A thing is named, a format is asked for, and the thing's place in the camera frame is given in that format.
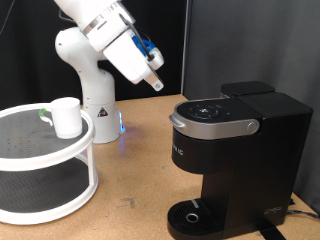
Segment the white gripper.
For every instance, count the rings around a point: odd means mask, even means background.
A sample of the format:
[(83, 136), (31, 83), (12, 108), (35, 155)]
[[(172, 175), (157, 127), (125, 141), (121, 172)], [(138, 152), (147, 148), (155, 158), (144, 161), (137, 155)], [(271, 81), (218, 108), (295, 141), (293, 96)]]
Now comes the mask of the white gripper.
[(157, 47), (151, 47), (151, 59), (148, 59), (133, 41), (134, 37), (132, 30), (125, 31), (103, 50), (103, 54), (133, 84), (145, 80), (155, 91), (160, 91), (164, 84), (156, 71), (164, 64), (164, 58)]

